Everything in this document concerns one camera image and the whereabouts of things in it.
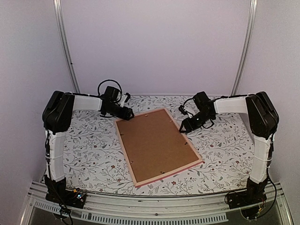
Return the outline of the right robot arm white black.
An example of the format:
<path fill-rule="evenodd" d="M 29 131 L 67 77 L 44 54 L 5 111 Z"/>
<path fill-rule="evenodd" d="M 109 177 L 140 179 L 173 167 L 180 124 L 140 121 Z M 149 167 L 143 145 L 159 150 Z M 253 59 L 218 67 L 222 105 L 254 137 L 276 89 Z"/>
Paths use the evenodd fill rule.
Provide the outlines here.
<path fill-rule="evenodd" d="M 190 133 L 204 127 L 207 121 L 211 123 L 218 114 L 240 113 L 248 116 L 251 132 L 254 136 L 254 160 L 249 180 L 255 184 L 264 182 L 267 170 L 272 161 L 274 134 L 279 124 L 279 115 L 268 94 L 260 91 L 256 94 L 221 96 L 209 99 L 204 91 L 198 92 L 191 100 L 198 113 L 191 112 L 185 105 L 179 106 L 179 111 L 187 115 L 180 125 L 181 133 Z"/>

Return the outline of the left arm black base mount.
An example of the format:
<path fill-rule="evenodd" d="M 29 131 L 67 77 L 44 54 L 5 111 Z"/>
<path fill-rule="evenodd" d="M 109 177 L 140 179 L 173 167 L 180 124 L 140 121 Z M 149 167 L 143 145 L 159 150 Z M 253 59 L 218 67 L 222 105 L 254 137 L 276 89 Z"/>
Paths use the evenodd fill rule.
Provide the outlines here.
<path fill-rule="evenodd" d="M 54 181 L 45 175 L 44 180 L 47 186 L 46 200 L 53 203 L 83 209 L 87 197 L 86 191 L 80 188 L 67 190 L 66 178 L 60 181 Z"/>

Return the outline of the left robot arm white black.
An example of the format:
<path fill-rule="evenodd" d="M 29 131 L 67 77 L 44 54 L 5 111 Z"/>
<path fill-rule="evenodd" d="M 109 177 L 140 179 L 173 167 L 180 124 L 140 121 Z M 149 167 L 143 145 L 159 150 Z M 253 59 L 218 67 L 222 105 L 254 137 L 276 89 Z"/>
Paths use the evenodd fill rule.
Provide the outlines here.
<path fill-rule="evenodd" d="M 130 94 L 121 94 L 117 100 L 116 91 L 108 91 L 100 96 L 79 94 L 72 92 L 54 91 L 48 101 L 42 115 L 44 123 L 46 142 L 46 178 L 47 186 L 51 183 L 56 185 L 60 182 L 66 184 L 63 169 L 63 148 L 73 111 L 98 111 L 102 116 L 107 113 L 113 117 L 123 120 L 134 118 L 131 108 L 125 106 L 130 99 Z"/>

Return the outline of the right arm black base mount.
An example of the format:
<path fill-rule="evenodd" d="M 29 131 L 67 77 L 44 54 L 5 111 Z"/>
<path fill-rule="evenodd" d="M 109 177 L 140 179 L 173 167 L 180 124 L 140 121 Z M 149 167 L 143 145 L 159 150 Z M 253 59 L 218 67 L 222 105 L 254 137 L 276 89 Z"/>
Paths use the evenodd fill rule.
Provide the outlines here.
<path fill-rule="evenodd" d="M 241 210 L 242 216 L 247 220 L 257 219 L 266 206 L 265 185 L 250 184 L 241 192 L 229 192 L 225 195 L 225 203 L 229 209 L 246 207 Z"/>

